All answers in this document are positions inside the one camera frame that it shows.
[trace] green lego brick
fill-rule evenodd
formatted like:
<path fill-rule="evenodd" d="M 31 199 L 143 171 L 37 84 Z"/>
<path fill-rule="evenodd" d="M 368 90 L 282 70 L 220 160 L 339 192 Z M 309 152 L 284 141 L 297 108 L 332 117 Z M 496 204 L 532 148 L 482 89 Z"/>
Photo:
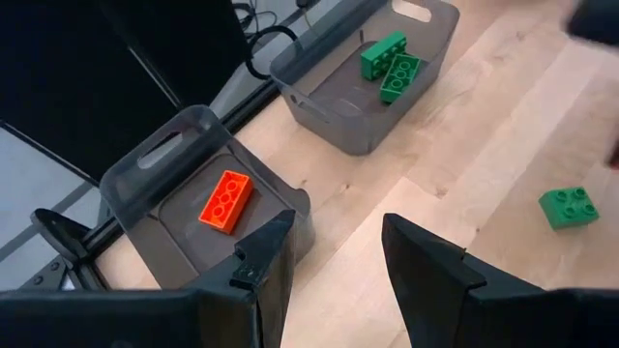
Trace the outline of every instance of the green lego brick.
<path fill-rule="evenodd" d="M 396 31 L 361 53 L 361 76 L 370 81 L 384 75 L 394 56 L 404 53 L 406 37 Z"/>
<path fill-rule="evenodd" d="M 394 102 L 413 82 L 420 59 L 406 54 L 397 54 L 387 76 L 380 85 L 380 100 Z"/>
<path fill-rule="evenodd" d="M 540 197 L 552 229 L 582 226 L 598 219 L 598 211 L 584 188 L 554 189 Z"/>

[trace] plastic storage bin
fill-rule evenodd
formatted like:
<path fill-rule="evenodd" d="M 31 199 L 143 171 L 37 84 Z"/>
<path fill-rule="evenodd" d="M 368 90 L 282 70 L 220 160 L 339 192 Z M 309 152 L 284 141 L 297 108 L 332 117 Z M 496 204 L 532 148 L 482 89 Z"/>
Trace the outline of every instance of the plastic storage bin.
<path fill-rule="evenodd" d="M 253 181 L 232 235 L 198 220 L 226 169 Z M 296 211 L 297 260 L 314 240 L 308 194 L 288 186 L 206 106 L 181 111 L 114 164 L 103 175 L 101 193 L 162 288 L 178 288 L 211 269 L 282 210 Z"/>
<path fill-rule="evenodd" d="M 350 155 L 374 150 L 436 80 L 459 12 L 425 0 L 429 22 L 399 14 L 390 0 L 342 0 L 271 64 L 294 118 Z M 415 80 L 392 104 L 379 98 L 382 77 L 361 77 L 361 53 L 394 31 L 422 59 Z"/>

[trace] black cable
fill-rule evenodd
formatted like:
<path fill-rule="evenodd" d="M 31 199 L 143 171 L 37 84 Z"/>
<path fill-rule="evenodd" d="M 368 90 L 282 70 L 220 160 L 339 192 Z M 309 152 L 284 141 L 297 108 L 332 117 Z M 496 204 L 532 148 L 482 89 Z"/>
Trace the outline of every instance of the black cable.
<path fill-rule="evenodd" d="M 243 31 L 245 32 L 250 27 L 251 21 L 255 17 L 255 11 L 249 4 L 235 3 L 235 4 L 232 4 L 232 7 L 235 13 L 237 11 L 243 11 L 246 14 L 248 14 L 243 18 L 239 18 L 241 29 L 243 29 Z"/>
<path fill-rule="evenodd" d="M 284 27 L 282 25 L 274 25 L 272 27 L 268 27 L 257 32 L 253 36 L 253 38 L 251 38 L 250 49 L 253 49 L 253 46 L 258 42 L 258 40 L 260 40 L 260 38 L 270 33 L 283 33 L 287 35 L 293 43 L 296 42 L 298 39 L 297 35 L 292 30 L 290 30 L 290 28 Z M 253 62 L 251 61 L 252 58 L 253 57 L 250 57 L 245 61 L 245 65 L 248 67 L 248 71 L 250 71 L 251 75 L 255 78 L 259 78 L 262 80 L 269 79 L 270 75 L 261 73 L 253 67 Z"/>
<path fill-rule="evenodd" d="M 254 16 L 254 20 L 255 20 L 255 27 L 256 27 L 256 31 L 253 33 L 245 33 L 246 37 L 248 37 L 248 39 L 251 39 L 254 35 L 256 35 L 259 31 L 260 31 L 260 27 L 258 26 L 258 17 L 260 15 L 272 15 L 273 16 L 273 23 L 271 23 L 267 28 L 270 28 L 276 24 L 278 24 L 278 15 L 276 13 L 274 13 L 273 11 L 262 11 L 259 13 L 255 13 Z"/>
<path fill-rule="evenodd" d="M 255 32 L 259 32 L 260 31 L 260 27 L 258 26 L 258 15 L 255 14 L 257 6 L 258 6 L 258 0 L 255 0 L 255 3 L 253 2 L 254 0 L 250 0 L 250 6 L 253 9 L 253 20 L 255 20 Z"/>

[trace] black panel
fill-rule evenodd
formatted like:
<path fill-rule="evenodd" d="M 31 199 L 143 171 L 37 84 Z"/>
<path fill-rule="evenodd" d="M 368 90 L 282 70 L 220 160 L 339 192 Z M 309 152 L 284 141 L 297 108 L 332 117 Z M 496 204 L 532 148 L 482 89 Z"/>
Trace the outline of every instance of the black panel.
<path fill-rule="evenodd" d="M 415 348 L 619 346 L 619 291 L 545 291 L 387 214 L 387 270 Z"/>
<path fill-rule="evenodd" d="M 175 114 L 98 9 L 4 5 L 0 115 L 99 180 Z"/>
<path fill-rule="evenodd" d="M 0 346 L 279 347 L 294 275 L 294 218 L 282 211 L 182 290 L 33 291 L 43 281 L 34 278 L 27 290 L 0 293 Z"/>
<path fill-rule="evenodd" d="M 568 22 L 568 32 L 594 42 L 619 44 L 619 3 L 616 0 L 583 0 Z"/>
<path fill-rule="evenodd" d="M 148 61 L 178 98 L 179 108 L 209 104 L 250 56 L 230 0 L 105 0 L 114 29 Z"/>
<path fill-rule="evenodd" d="M 229 0 L 3 5 L 0 118 L 98 182 L 177 112 L 128 44 L 179 107 L 208 104 L 249 50 Z"/>

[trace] lego stud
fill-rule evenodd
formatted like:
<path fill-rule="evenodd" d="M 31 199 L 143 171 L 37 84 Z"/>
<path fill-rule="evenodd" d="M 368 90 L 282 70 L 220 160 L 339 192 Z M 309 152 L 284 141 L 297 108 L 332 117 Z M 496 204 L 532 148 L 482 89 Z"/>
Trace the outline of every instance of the lego stud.
<path fill-rule="evenodd" d="M 557 191 L 554 193 L 554 198 L 558 201 L 565 202 L 568 199 L 568 195 L 564 191 Z"/>
<path fill-rule="evenodd" d="M 220 196 L 220 202 L 222 204 L 226 204 L 229 201 L 230 201 L 230 195 L 227 192 Z"/>
<path fill-rule="evenodd" d="M 398 68 L 404 71 L 409 71 L 412 66 L 408 62 L 399 62 Z"/>
<path fill-rule="evenodd" d="M 391 81 L 390 85 L 393 88 L 399 89 L 399 88 L 402 88 L 402 86 L 404 86 L 404 82 L 402 82 L 401 80 L 393 80 Z"/>
<path fill-rule="evenodd" d="M 585 193 L 584 188 L 577 188 L 574 190 L 573 195 L 575 199 L 583 199 L 587 196 L 587 193 Z"/>
<path fill-rule="evenodd" d="M 220 218 L 221 215 L 223 215 L 223 207 L 222 206 L 215 207 L 215 209 L 213 209 L 213 215 Z"/>
<path fill-rule="evenodd" d="M 582 207 L 582 212 L 586 215 L 594 215 L 596 209 L 591 204 L 585 204 L 584 207 Z"/>
<path fill-rule="evenodd" d="M 575 216 L 575 214 L 576 214 L 576 210 L 575 210 L 574 208 L 572 208 L 572 207 L 566 207 L 566 208 L 563 210 L 563 214 L 564 214 L 566 217 L 568 217 L 568 218 L 573 218 L 573 217 Z"/>
<path fill-rule="evenodd" d="M 239 185 L 236 182 L 229 182 L 225 185 L 225 189 L 227 190 L 236 190 L 239 187 Z"/>
<path fill-rule="evenodd" d="M 403 72 L 403 71 L 397 71 L 396 73 L 394 73 L 394 75 L 400 79 L 406 78 L 406 72 Z"/>

